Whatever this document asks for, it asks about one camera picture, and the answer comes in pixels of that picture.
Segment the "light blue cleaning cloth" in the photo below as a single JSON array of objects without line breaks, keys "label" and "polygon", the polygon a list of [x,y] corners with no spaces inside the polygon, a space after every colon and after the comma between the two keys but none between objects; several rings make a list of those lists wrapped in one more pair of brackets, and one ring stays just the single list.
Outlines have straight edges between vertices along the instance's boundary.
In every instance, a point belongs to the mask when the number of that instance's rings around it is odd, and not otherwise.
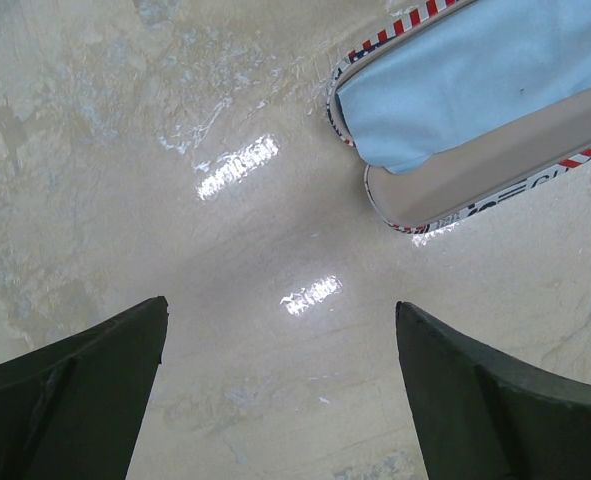
[{"label": "light blue cleaning cloth", "polygon": [[475,1],[378,57],[336,97],[360,157],[405,174],[591,88],[591,1]]}]

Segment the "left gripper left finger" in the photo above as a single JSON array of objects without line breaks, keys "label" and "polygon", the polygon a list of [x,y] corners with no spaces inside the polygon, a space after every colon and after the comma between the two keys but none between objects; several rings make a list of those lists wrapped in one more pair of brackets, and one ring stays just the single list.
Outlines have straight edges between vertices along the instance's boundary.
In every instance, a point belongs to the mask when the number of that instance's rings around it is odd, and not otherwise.
[{"label": "left gripper left finger", "polygon": [[1,363],[0,479],[125,478],[167,328],[158,296]]}]

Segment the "patterned sunglasses case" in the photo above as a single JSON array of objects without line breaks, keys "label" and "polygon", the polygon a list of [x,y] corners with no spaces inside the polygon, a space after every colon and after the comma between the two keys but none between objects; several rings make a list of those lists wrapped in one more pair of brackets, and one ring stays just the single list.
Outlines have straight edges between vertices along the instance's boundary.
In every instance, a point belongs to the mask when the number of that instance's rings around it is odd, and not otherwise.
[{"label": "patterned sunglasses case", "polygon": [[[422,2],[338,63],[329,82],[326,109],[344,143],[358,153],[336,97],[338,88],[378,57],[473,2]],[[363,160],[364,185],[374,209],[389,226],[422,234],[493,207],[590,160],[591,88],[434,154],[405,174]]]}]

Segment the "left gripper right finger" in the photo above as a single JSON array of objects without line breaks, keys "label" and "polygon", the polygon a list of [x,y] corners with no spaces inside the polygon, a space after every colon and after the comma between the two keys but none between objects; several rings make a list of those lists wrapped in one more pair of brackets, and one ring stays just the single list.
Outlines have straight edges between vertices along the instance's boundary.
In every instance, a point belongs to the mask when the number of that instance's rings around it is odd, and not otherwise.
[{"label": "left gripper right finger", "polygon": [[521,361],[408,302],[406,394],[431,479],[591,479],[591,385]]}]

